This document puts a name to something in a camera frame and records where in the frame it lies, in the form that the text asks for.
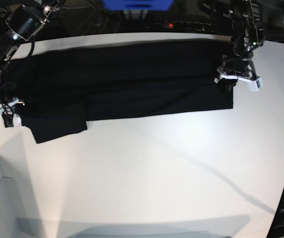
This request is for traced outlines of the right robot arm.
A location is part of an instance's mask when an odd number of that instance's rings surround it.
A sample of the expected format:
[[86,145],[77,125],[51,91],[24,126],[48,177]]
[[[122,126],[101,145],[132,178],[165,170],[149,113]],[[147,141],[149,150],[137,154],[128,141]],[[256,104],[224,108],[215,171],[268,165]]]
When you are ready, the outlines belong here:
[[29,42],[63,7],[63,0],[47,0],[38,3],[34,0],[11,0],[10,5],[18,8],[6,19],[7,31],[0,36],[0,115],[5,114],[13,120],[13,107],[20,102],[18,98],[8,98],[4,93],[6,84],[2,76],[11,58],[23,42]]

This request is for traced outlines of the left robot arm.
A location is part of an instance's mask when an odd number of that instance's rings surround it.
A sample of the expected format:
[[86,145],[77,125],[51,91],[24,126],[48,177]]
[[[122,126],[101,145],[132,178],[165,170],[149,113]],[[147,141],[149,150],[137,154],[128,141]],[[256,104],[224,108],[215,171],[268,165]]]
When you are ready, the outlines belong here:
[[221,91],[229,92],[238,81],[244,82],[250,91],[257,92],[264,86],[256,73],[253,51],[263,46],[264,24],[260,16],[255,16],[250,0],[232,0],[229,5],[234,35],[233,56],[222,56],[222,65],[217,68],[219,76],[214,79]]

